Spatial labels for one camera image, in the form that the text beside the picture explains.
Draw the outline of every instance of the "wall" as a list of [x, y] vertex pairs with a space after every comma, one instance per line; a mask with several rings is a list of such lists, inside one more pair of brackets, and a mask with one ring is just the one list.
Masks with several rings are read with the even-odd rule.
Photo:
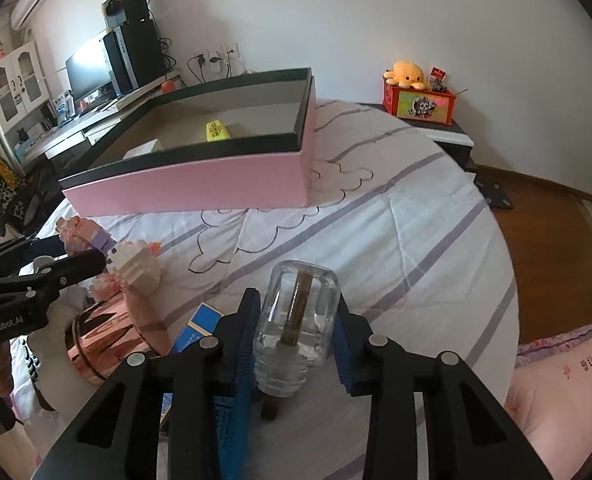
[[12, 29], [11, 13], [14, 5], [15, 2], [12, 2], [0, 8], [0, 43], [5, 54], [9, 54], [23, 44], [22, 32]]
[[[103, 30], [104, 0], [48, 0], [32, 24], [47, 74]], [[151, 0], [186, 61], [237, 42], [247, 67], [311, 66], [321, 97], [381, 100], [398, 59], [446, 70], [479, 164], [592, 193], [592, 22], [576, 0]], [[48, 82], [52, 94], [66, 85]]]

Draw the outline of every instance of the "wooden floor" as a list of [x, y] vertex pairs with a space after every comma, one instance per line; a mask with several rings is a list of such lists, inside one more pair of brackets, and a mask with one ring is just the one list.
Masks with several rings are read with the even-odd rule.
[[515, 209], [493, 209], [514, 263], [521, 343], [592, 323], [592, 220], [564, 190], [479, 170]]

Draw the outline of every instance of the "pink pillow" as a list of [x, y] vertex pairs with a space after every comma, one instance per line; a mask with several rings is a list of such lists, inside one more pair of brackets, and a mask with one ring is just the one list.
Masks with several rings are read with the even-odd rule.
[[516, 368], [505, 401], [554, 480], [572, 478], [592, 452], [592, 338], [576, 341], [540, 345], [551, 355]]
[[571, 332], [537, 339], [531, 343], [519, 345], [518, 355], [516, 356], [516, 367], [535, 363], [553, 354], [566, 352], [580, 345], [580, 343], [589, 341], [591, 338], [592, 324], [582, 326]]

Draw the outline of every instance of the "bed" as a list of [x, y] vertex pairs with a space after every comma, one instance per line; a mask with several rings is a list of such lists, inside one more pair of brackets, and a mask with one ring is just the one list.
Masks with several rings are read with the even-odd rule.
[[[64, 201], [40, 236], [73, 214]], [[366, 316], [376, 333], [429, 356], [458, 352], [505, 400], [518, 345], [505, 240], [471, 179], [421, 128], [371, 107], [319, 100], [310, 207], [96, 221], [116, 239], [162, 243], [165, 275], [152, 302], [172, 339], [202, 301], [229, 314], [246, 287], [265, 293], [276, 263], [303, 260], [335, 270], [349, 309]], [[18, 414], [44, 455], [69, 421], [40, 409], [14, 349]], [[418, 414], [423, 478], [425, 425]], [[333, 357], [311, 371], [278, 420], [252, 420], [246, 478], [360, 476], [369, 399], [345, 394]], [[164, 470], [164, 443], [159, 450]]]

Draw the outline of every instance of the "plush toy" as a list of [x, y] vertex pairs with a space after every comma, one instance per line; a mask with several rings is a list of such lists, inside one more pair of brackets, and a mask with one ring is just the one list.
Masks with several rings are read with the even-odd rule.
[[425, 90], [425, 74], [423, 70], [411, 61], [398, 61], [394, 63], [393, 72], [383, 74], [388, 85], [400, 86], [400, 88], [415, 88], [416, 90]]

